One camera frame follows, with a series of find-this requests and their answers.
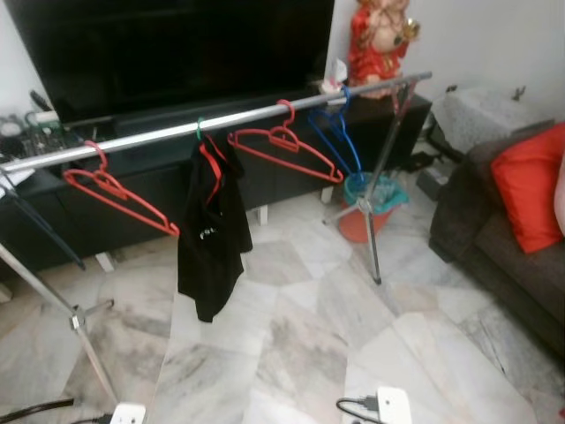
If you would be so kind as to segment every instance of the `black cable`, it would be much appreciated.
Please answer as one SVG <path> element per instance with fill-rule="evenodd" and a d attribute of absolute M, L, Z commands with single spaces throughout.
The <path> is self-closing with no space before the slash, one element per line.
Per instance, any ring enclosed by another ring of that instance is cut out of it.
<path fill-rule="evenodd" d="M 71 424 L 90 424 L 90 423 L 109 424 L 110 421 L 112 421 L 112 414 L 105 413 L 102 417 L 90 418 L 86 420 L 78 420 L 72 422 Z"/>
<path fill-rule="evenodd" d="M 43 97 L 39 95 L 35 90 L 29 92 L 29 96 L 32 98 L 34 103 L 44 112 L 51 112 L 52 109 Z"/>
<path fill-rule="evenodd" d="M 21 409 L 15 413 L 8 413 L 0 417 L 0 424 L 5 424 L 6 422 L 11 422 L 14 420 L 19 420 L 27 415 L 32 415 L 34 413 L 40 413 L 42 411 L 48 411 L 50 409 L 64 408 L 66 406 L 73 406 L 74 399 L 58 400 L 56 402 L 48 402 L 47 404 L 40 404 L 30 406 L 26 409 Z"/>
<path fill-rule="evenodd" d="M 352 399 L 350 397 L 342 397 L 337 402 L 335 402 L 335 406 L 337 406 L 337 409 L 339 409 L 340 411 L 347 413 L 347 414 L 351 415 L 352 417 L 359 418 L 360 420 L 373 422 L 375 424 L 384 424 L 381 420 L 377 420 L 373 417 L 367 417 L 366 415 L 363 415 L 361 413 L 356 413 L 355 411 L 352 411 L 351 409 L 347 409 L 346 407 L 342 406 L 342 404 L 356 404 L 356 405 L 362 405 L 365 408 L 372 410 L 372 407 L 369 408 L 368 405 L 373 406 L 373 404 L 369 404 L 369 402 L 372 402 L 373 400 L 374 399 L 372 397 L 371 398 L 362 397 L 360 399 Z"/>

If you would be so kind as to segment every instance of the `statue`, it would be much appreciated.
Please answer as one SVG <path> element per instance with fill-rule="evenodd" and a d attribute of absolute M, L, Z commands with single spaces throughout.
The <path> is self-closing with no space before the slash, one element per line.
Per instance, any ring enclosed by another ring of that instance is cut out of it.
<path fill-rule="evenodd" d="M 360 7 L 351 21 L 350 85 L 363 86 L 397 78 L 400 59 L 417 37 L 418 22 L 406 19 L 410 0 L 358 0 Z M 379 99 L 391 90 L 371 92 Z"/>

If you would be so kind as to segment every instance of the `white cushion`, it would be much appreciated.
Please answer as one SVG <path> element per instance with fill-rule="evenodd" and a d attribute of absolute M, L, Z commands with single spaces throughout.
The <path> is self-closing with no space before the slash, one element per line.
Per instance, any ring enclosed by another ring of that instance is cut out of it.
<path fill-rule="evenodd" d="M 555 189 L 555 215 L 561 227 L 561 232 L 565 235 L 565 155 L 563 155 L 561 171 Z"/>

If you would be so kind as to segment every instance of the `clothes rack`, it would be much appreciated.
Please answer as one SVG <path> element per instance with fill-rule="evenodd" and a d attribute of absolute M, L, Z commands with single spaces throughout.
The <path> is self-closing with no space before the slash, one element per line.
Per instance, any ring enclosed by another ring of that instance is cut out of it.
<path fill-rule="evenodd" d="M 372 91 L 383 90 L 383 89 L 393 89 L 399 90 L 398 108 L 395 110 L 395 118 L 388 131 L 388 136 L 384 141 L 384 146 L 380 153 L 379 159 L 375 166 L 373 175 L 370 182 L 367 185 L 366 192 L 364 196 L 359 198 L 358 203 L 349 208 L 346 208 L 340 214 L 325 220 L 324 223 L 330 223 L 334 220 L 346 216 L 356 209 L 361 210 L 366 219 L 367 232 L 369 237 L 369 248 L 373 257 L 372 274 L 373 279 L 377 284 L 380 284 L 380 273 L 379 273 L 379 263 L 377 258 L 377 248 L 374 238 L 374 228 L 373 228 L 373 205 L 372 205 L 372 193 L 374 187 L 377 184 L 379 175 L 382 173 L 384 166 L 387 162 L 390 151 L 395 144 L 396 136 L 400 125 L 403 121 L 406 110 L 411 103 L 412 96 L 414 95 L 414 88 L 421 80 L 428 80 L 432 78 L 431 72 L 423 72 L 419 74 L 410 75 L 407 77 L 402 77 L 398 79 L 389 79 L 376 84 L 366 85 L 362 87 L 353 87 L 350 89 L 350 95 L 357 96 L 364 93 L 369 93 Z M 340 99 L 344 97 L 344 93 L 335 93 L 330 95 L 316 95 L 314 97 L 308 97 L 301 100 L 296 100 L 291 102 L 292 107 L 295 110 L 303 110 L 319 106 L 321 104 L 330 102 L 332 100 Z M 225 117 L 214 117 L 206 120 L 200 120 L 199 122 L 193 122 L 186 125 L 174 126 L 171 128 L 166 128 L 162 130 L 144 132 L 142 134 L 131 135 L 123 137 L 116 140 L 104 141 L 98 145 L 98 147 L 106 153 L 117 152 L 120 150 L 126 150 L 129 148 L 136 148 L 144 146 L 150 143 L 156 143 L 158 141 L 168 140 L 174 137 L 189 135 L 196 133 L 200 130 L 216 130 L 220 128 L 225 128 L 233 125 L 246 124 L 252 121 L 275 117 L 282 114 L 288 113 L 288 106 L 283 104 L 277 104 L 273 106 L 268 106 L 265 108 L 260 108 L 256 110 L 249 110 L 247 112 L 236 113 L 233 115 L 228 115 Z M 68 163 L 72 161 L 77 161 L 79 159 L 84 159 L 90 156 L 98 155 L 95 148 L 84 146 L 79 148 L 69 148 L 62 152 L 49 153 L 46 155 L 39 155 L 35 157 L 30 157 L 27 159 L 13 161 L 9 163 L 4 163 L 0 166 L 1 173 L 13 173 L 21 170 L 36 170 L 41 168 L 47 168 L 49 166 L 54 166 L 62 163 Z M 102 362 L 100 361 L 98 355 L 96 354 L 90 339 L 87 334 L 87 317 L 94 312 L 102 310 L 107 307 L 113 306 L 113 300 L 104 302 L 96 307 L 90 309 L 82 309 L 80 306 L 72 307 L 65 299 L 63 299 L 55 290 L 53 290 L 47 283 L 43 282 L 34 272 L 30 271 L 18 258 L 16 258 L 5 246 L 0 244 L 0 258 L 2 258 L 6 264 L 8 264 L 14 271 L 16 271 L 25 281 L 27 281 L 35 290 L 42 295 L 49 303 L 53 304 L 59 308 L 64 314 L 69 317 L 71 322 L 72 330 L 74 330 L 79 336 L 80 342 L 82 343 L 83 349 L 85 350 L 87 357 L 94 368 L 94 371 L 102 384 L 102 387 L 108 394 L 109 398 L 117 404 L 118 395 L 116 394 L 112 383 L 109 379 L 108 373 L 104 369 Z"/>

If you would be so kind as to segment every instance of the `hanging clothing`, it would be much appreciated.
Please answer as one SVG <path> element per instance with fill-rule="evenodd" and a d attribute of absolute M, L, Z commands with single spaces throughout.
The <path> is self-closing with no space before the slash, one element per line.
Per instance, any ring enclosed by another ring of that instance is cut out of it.
<path fill-rule="evenodd" d="M 216 142 L 205 139 L 192 154 L 178 239 L 178 291 L 195 300 L 203 322 L 212 322 L 226 305 L 244 270 L 240 254 L 252 250 L 237 186 L 244 170 L 227 134 L 215 138 Z"/>

